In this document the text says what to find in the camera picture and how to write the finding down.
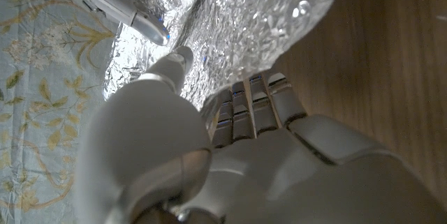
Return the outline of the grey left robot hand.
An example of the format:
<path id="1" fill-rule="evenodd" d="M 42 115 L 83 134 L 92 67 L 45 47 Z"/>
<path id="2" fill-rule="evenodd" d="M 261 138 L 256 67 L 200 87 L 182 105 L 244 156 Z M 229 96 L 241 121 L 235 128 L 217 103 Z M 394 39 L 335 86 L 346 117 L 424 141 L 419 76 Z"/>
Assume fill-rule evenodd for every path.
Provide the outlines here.
<path id="1" fill-rule="evenodd" d="M 80 140 L 80 223 L 445 223 L 446 209 L 395 154 L 307 115 L 291 92 L 251 116 L 227 101 L 214 140 L 179 95 L 179 47 L 98 109 Z"/>

